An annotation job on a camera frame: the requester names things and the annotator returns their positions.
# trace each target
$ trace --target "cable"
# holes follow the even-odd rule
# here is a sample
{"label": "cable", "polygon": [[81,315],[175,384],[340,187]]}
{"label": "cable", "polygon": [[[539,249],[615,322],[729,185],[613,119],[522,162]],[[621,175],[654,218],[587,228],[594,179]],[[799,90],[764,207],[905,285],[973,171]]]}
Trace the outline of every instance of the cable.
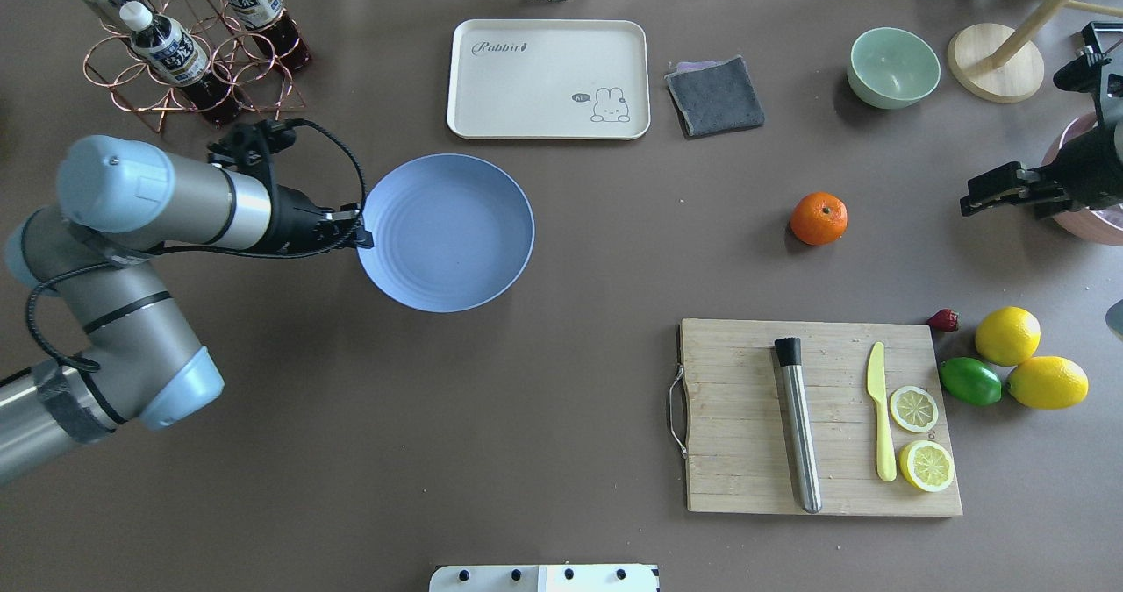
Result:
{"label": "cable", "polygon": [[71,368],[83,371],[85,373],[97,373],[101,370],[101,364],[85,357],[69,357],[60,353],[58,349],[47,341],[47,338],[43,336],[43,333],[39,331],[39,327],[35,322],[35,308],[39,302],[39,295],[48,289],[67,279],[73,279],[75,276],[81,276],[83,274],[89,274],[90,272],[104,270],[107,267],[116,267],[116,265],[112,263],[95,263],[93,265],[86,265],[85,267],[79,267],[77,270],[71,270],[70,272],[52,276],[35,288],[31,288],[31,293],[27,294],[27,303],[24,306],[24,324],[27,325],[27,333],[31,335],[31,339],[35,340],[35,344],[39,345],[43,353],[46,353],[52,359],[60,364],[65,364]]}
{"label": "cable", "polygon": [[[314,130],[319,131],[320,134],[322,134],[323,136],[326,136],[329,140],[332,140],[332,143],[336,144],[337,147],[339,147],[341,149],[341,152],[345,153],[349,157],[351,164],[355,166],[355,173],[356,173],[356,175],[358,175],[358,185],[359,185],[359,189],[363,192],[362,200],[359,200],[359,207],[358,207],[358,210],[362,213],[363,210],[366,207],[366,177],[363,175],[363,167],[362,167],[362,165],[358,164],[358,158],[355,157],[355,154],[351,153],[350,148],[347,147],[347,145],[345,145],[343,143],[343,140],[340,140],[339,138],[337,138],[335,134],[328,131],[327,129],[320,127],[320,125],[317,125],[313,121],[310,121],[308,119],[301,119],[301,118],[289,119],[289,120],[285,121],[285,125],[289,126],[289,127],[311,127],[312,129],[314,129]],[[318,249],[314,249],[314,251],[307,251],[307,252],[295,253],[295,254],[258,254],[258,253],[246,253],[246,252],[241,252],[241,251],[231,251],[229,248],[217,248],[214,246],[200,246],[200,245],[173,246],[171,248],[163,248],[163,249],[155,251],[152,254],[157,255],[157,256],[163,256],[163,255],[167,255],[167,254],[177,254],[177,253],[186,253],[186,252],[201,252],[201,253],[223,254],[223,255],[230,255],[230,256],[240,256],[240,257],[245,257],[245,258],[305,258],[305,257],[316,256],[316,255],[320,255],[320,254],[323,254],[323,253],[332,252],[334,249],[341,247],[341,245],[344,245],[344,244],[347,243],[347,239],[349,239],[349,237],[355,233],[355,230],[358,229],[358,225],[360,224],[360,221],[362,220],[356,217],[355,220],[351,221],[351,225],[349,225],[349,227],[347,228],[347,231],[345,234],[340,235],[339,238],[336,239],[336,240],[334,240],[331,244],[326,245],[325,247],[318,248]]]}
{"label": "cable", "polygon": [[[308,119],[299,119],[299,118],[289,119],[285,121],[285,125],[289,127],[311,127],[312,129],[326,136],[329,140],[332,140],[332,143],[336,144],[341,149],[341,152],[344,152],[349,157],[351,164],[355,165],[355,173],[358,176],[359,189],[363,192],[363,199],[359,201],[359,212],[362,213],[364,208],[366,207],[366,177],[363,175],[363,167],[362,165],[359,165],[358,158],[355,157],[355,154],[350,151],[348,145],[345,145],[341,140],[339,140],[339,138],[336,137],[335,134],[328,131],[323,127],[320,127],[320,125],[317,125]],[[185,246],[174,246],[171,248],[159,249],[153,252],[152,254],[157,256],[163,256],[167,254],[177,254],[185,252],[209,252],[209,253],[240,256],[247,258],[304,258],[309,256],[323,254],[341,247],[341,245],[347,243],[347,240],[349,239],[349,237],[351,237],[355,230],[358,229],[358,225],[360,224],[360,221],[362,219],[356,217],[355,220],[351,221],[351,224],[347,228],[347,231],[344,235],[340,235],[338,239],[334,240],[331,244],[326,245],[322,248],[308,251],[303,253],[295,253],[289,255],[256,254],[256,253],[244,253],[238,251],[231,251],[228,248],[216,248],[213,246],[185,245]],[[69,357],[66,355],[63,355],[49,341],[47,341],[46,337],[43,336],[43,331],[40,331],[38,324],[35,321],[35,312],[39,302],[39,297],[43,294],[43,292],[57,285],[58,283],[62,283],[63,281],[66,281],[69,279],[74,279],[75,276],[82,276],[83,274],[89,274],[90,272],[106,270],[109,267],[117,267],[117,265],[108,262],[95,263],[92,265],[86,265],[84,267],[79,267],[76,270],[71,270],[70,272],[61,273],[56,276],[52,276],[51,279],[47,279],[46,281],[39,283],[35,288],[33,288],[31,293],[27,295],[27,303],[24,307],[24,322],[27,326],[27,331],[31,335],[31,339],[35,340],[35,344],[39,345],[39,348],[43,349],[43,352],[46,353],[48,356],[51,356],[51,358],[54,359],[55,362],[60,364],[65,364],[74,370],[83,371],[85,373],[97,373],[98,371],[101,370],[101,365],[98,364],[95,361],[88,359],[85,357]]]}

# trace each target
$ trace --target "lime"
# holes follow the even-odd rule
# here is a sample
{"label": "lime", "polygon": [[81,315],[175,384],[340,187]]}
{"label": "lime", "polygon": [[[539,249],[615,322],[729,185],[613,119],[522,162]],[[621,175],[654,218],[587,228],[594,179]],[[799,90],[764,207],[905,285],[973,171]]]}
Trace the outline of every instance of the lime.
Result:
{"label": "lime", "polygon": [[1088,376],[1069,359],[1031,357],[1010,372],[1010,394],[1030,408],[1059,410],[1088,397]]}
{"label": "lime", "polygon": [[951,454],[939,443],[914,440],[901,452],[901,475],[921,491],[943,491],[956,477]]}
{"label": "lime", "polygon": [[974,357],[952,357],[941,364],[940,383],[951,397],[975,406],[989,406],[1002,399],[998,375]]}
{"label": "lime", "polygon": [[889,398],[889,415],[902,428],[922,434],[940,419],[935,399],[922,388],[902,386]]}
{"label": "lime", "polygon": [[1038,350],[1041,324],[1020,307],[990,312],[975,329],[975,350],[999,366],[1017,366]]}

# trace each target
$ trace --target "green bowl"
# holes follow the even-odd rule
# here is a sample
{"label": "green bowl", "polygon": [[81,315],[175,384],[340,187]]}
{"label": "green bowl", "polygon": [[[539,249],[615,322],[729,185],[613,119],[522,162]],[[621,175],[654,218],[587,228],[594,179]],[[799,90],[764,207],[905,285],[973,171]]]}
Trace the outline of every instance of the green bowl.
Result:
{"label": "green bowl", "polygon": [[935,90],[940,83],[940,61],[930,45],[906,30],[869,29],[850,48],[847,81],[862,101],[895,110]]}

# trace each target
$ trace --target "brown table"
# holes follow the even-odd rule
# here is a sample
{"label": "brown table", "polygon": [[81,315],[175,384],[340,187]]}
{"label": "brown table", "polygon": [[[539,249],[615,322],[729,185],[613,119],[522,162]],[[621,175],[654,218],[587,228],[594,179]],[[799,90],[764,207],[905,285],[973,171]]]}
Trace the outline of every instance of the brown table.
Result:
{"label": "brown table", "polygon": [[[313,120],[372,180],[426,154],[505,169],[538,239],[497,300],[440,316],[372,285],[350,253],[276,264],[177,255],[157,268],[227,388],[176,426],[128,425],[0,491],[0,589],[424,590],[438,565],[642,562],[663,590],[1111,590],[1123,573],[1119,447],[1123,295],[1117,248],[1025,210],[965,219],[966,180],[1034,163],[1086,95],[1050,84],[990,104],[947,74],[922,103],[862,106],[850,43],[911,29],[941,54],[978,21],[1015,26],[1037,0],[289,0],[317,53]],[[77,0],[0,0],[0,230],[53,201],[55,167],[91,134],[204,157],[214,136],[164,137],[112,109],[79,71],[95,27]],[[610,18],[643,27],[650,130],[634,142],[466,142],[444,124],[453,29],[469,18]],[[1089,17],[1037,38],[1052,73]],[[745,55],[766,125],[688,140],[667,62]],[[284,183],[353,199],[346,161],[314,134],[277,157]],[[852,222],[809,249],[785,233],[813,190]],[[26,291],[0,280],[0,373],[43,359]],[[1041,319],[1092,394],[1065,412],[949,400],[964,517],[695,514],[666,427],[686,317],[922,322],[958,309],[969,350],[998,307]],[[83,346],[61,304],[42,324]]]}

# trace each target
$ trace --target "metal handle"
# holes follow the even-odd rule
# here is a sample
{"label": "metal handle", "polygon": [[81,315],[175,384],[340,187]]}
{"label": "metal handle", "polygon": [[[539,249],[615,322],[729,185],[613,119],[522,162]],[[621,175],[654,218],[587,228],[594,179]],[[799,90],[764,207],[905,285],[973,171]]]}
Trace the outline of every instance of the metal handle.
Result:
{"label": "metal handle", "polygon": [[675,443],[678,444],[678,452],[682,452],[683,458],[686,458],[686,446],[683,445],[682,439],[678,438],[678,434],[675,432],[675,386],[683,381],[683,365],[678,365],[678,372],[675,374],[675,381],[670,382],[670,389],[667,391],[667,421],[670,423],[670,436],[675,437]]}
{"label": "metal handle", "polygon": [[787,395],[787,415],[792,423],[792,447],[795,454],[800,504],[804,511],[818,513],[823,508],[823,497],[819,490],[819,468],[815,466],[815,447],[811,437],[811,415],[807,411],[802,367],[784,366],[780,368],[780,375]]}

